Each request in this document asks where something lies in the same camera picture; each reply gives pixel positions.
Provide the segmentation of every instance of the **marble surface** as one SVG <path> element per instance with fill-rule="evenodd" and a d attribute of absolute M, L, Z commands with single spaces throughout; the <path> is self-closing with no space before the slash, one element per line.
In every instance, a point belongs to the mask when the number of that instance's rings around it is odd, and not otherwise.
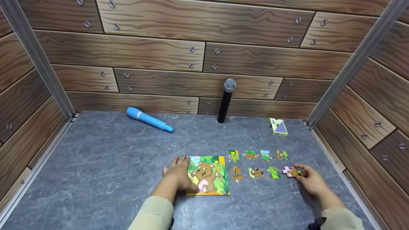
<path fill-rule="evenodd" d="M 274 136 L 267 118 L 153 114 L 175 128 L 167 133 L 123 112 L 83 111 L 72 124 L 2 229 L 126 230 L 174 155 L 226 155 L 228 149 L 286 150 L 290 160 L 241 157 L 244 180 L 231 179 L 230 196 L 184 196 L 175 201 L 175 230 L 306 229 L 320 215 L 319 203 L 295 179 L 270 179 L 269 165 L 313 166 L 373 229 L 343 181 L 301 120 L 285 120 L 289 135 Z M 250 178 L 247 167 L 265 172 Z"/>

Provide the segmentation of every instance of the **beige sleeve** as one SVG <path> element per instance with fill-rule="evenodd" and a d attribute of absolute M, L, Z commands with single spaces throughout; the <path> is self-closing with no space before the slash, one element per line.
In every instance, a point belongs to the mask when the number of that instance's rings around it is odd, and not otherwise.
<path fill-rule="evenodd" d="M 128 230 L 168 230 L 172 223 L 173 205 L 160 196 L 146 199 Z"/>
<path fill-rule="evenodd" d="M 332 207 L 324 210 L 321 216 L 327 218 L 321 230 L 364 230 L 362 220 L 346 208 Z"/>

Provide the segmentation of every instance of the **metal frame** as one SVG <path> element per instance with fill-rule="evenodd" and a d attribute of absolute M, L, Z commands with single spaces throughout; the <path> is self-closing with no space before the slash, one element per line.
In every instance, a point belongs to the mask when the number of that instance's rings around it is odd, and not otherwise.
<path fill-rule="evenodd" d="M 17 0 L 0 0 L 0 9 L 63 112 L 64 117 L 71 121 L 75 110 Z"/>
<path fill-rule="evenodd" d="M 400 18 L 409 6 L 408 0 L 391 0 L 381 16 L 375 22 L 361 44 L 352 54 L 351 58 L 339 72 L 337 78 L 325 92 L 310 116 L 307 118 L 307 125 L 312 129 L 335 101 L 347 83 L 355 76 L 364 62 L 372 54 L 375 48 L 383 40 L 389 30 Z"/>

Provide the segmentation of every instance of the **microphone handle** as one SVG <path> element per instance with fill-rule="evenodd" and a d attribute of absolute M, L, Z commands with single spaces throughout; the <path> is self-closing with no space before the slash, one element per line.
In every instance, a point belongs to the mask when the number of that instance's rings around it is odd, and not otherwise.
<path fill-rule="evenodd" d="M 229 109 L 230 99 L 233 92 L 224 92 L 222 103 L 220 104 L 219 115 L 217 117 L 217 121 L 219 123 L 224 123 L 226 120 L 227 110 Z"/>

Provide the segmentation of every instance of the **wood grain pattern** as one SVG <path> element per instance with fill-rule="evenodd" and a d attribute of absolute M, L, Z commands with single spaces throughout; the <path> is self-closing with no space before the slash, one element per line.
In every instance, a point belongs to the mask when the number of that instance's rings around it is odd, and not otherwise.
<path fill-rule="evenodd" d="M 60 108 L 50 97 L 0 148 L 0 197 L 6 194 L 62 119 Z"/>
<path fill-rule="evenodd" d="M 81 32 L 102 33 L 97 5 L 93 0 L 77 1 L 60 0 L 18 0 L 30 25 L 37 29 L 54 29 Z"/>
<path fill-rule="evenodd" d="M 202 71 L 203 42 L 46 31 L 36 35 L 54 64 Z"/>
<path fill-rule="evenodd" d="M 337 164 L 338 168 L 341 171 L 344 171 L 346 169 L 345 165 L 342 163 L 342 161 L 339 159 L 335 151 L 332 149 L 328 141 L 325 139 L 325 137 L 322 135 L 322 133 L 319 131 L 319 129 L 315 126 L 313 129 L 313 132 L 317 135 L 318 139 L 321 141 L 322 145 L 324 148 L 327 150 L 327 152 L 330 154 L 332 159 L 335 161 Z"/>
<path fill-rule="evenodd" d="M 409 135 L 409 81 L 368 59 L 348 85 Z"/>
<path fill-rule="evenodd" d="M 201 97 L 198 114 L 217 115 L 221 101 L 221 98 Z M 312 102 L 232 99 L 227 115 L 306 120 L 315 105 Z"/>
<path fill-rule="evenodd" d="M 107 33 L 298 47 L 312 11 L 185 0 L 98 0 Z M 114 23 L 121 26 L 114 29 Z"/>
<path fill-rule="evenodd" d="M 393 124 L 348 86 L 335 99 L 331 108 L 368 149 L 395 130 Z M 376 122 L 380 122 L 381 126 L 377 127 Z"/>
<path fill-rule="evenodd" d="M 391 229 L 408 229 L 409 197 L 402 188 L 331 109 L 317 127 Z"/>
<path fill-rule="evenodd" d="M 119 92 L 112 68 L 73 65 L 52 65 L 52 67 L 64 90 Z"/>
<path fill-rule="evenodd" d="M 380 15 L 389 0 L 219 0 L 221 2 L 237 2 L 266 6 L 279 6 L 322 11 L 336 11 L 354 14 Z"/>
<path fill-rule="evenodd" d="M 364 202 L 365 206 L 368 208 L 369 212 L 372 214 L 372 216 L 374 217 L 375 221 L 379 224 L 381 229 L 390 230 L 389 226 L 385 223 L 385 220 L 383 220 L 379 212 L 376 210 L 376 208 L 370 202 L 369 198 L 364 193 L 364 191 L 361 189 L 361 187 L 359 187 L 355 179 L 352 177 L 351 173 L 348 170 L 345 170 L 344 175 L 349 180 L 354 190 L 358 193 L 358 196 Z"/>
<path fill-rule="evenodd" d="M 2 92 L 0 94 L 0 140 L 6 142 L 50 95 L 35 69 Z M 6 129 L 7 124 L 12 124 L 13 128 Z"/>
<path fill-rule="evenodd" d="M 14 194 L 20 188 L 20 186 L 27 178 L 28 174 L 30 174 L 30 172 L 31 170 L 28 167 L 26 167 L 24 171 L 20 174 L 20 176 L 17 178 L 17 180 L 14 182 L 14 184 L 11 186 L 11 188 L 8 190 L 3 199 L 1 199 L 0 212 L 6 207 L 7 203 L 11 200 L 11 198 L 13 198 Z"/>
<path fill-rule="evenodd" d="M 317 12 L 301 47 L 355 51 L 377 18 Z"/>
<path fill-rule="evenodd" d="M 318 102 L 333 81 L 285 78 L 275 100 Z"/>
<path fill-rule="evenodd" d="M 55 137 L 58 135 L 58 133 L 61 131 L 61 129 L 64 127 L 64 125 L 67 123 L 67 120 L 62 119 L 60 124 L 54 129 L 52 134 L 48 137 L 47 141 L 43 144 L 43 146 L 40 148 L 40 150 L 36 153 L 36 155 L 33 157 L 33 159 L 30 161 L 28 164 L 28 167 L 30 169 L 33 169 L 34 166 L 37 164 L 38 160 L 43 156 L 47 148 L 50 146 L 51 142 L 55 139 Z"/>
<path fill-rule="evenodd" d="M 81 110 L 125 111 L 136 107 L 149 113 L 198 113 L 198 97 L 135 95 L 101 92 L 67 92 L 76 112 Z"/>
<path fill-rule="evenodd" d="M 333 80 L 351 54 L 207 43 L 205 72 Z"/>
<path fill-rule="evenodd" d="M 406 148 L 399 148 L 400 144 L 405 144 Z M 409 178 L 407 176 L 407 166 L 409 165 L 409 138 L 399 130 L 396 130 L 375 146 L 375 148 L 371 150 L 371 153 L 403 190 L 409 193 Z M 389 159 L 385 161 L 382 159 L 383 156 L 388 156 Z"/>
<path fill-rule="evenodd" d="M 409 80 L 409 25 L 396 22 L 371 57 Z"/>
<path fill-rule="evenodd" d="M 0 39 L 0 92 L 34 68 L 15 34 Z"/>
<path fill-rule="evenodd" d="M 122 93 L 154 95 L 222 97 L 224 81 L 233 78 L 237 87 L 232 98 L 273 100 L 283 80 L 280 77 L 119 68 L 114 70 Z"/>

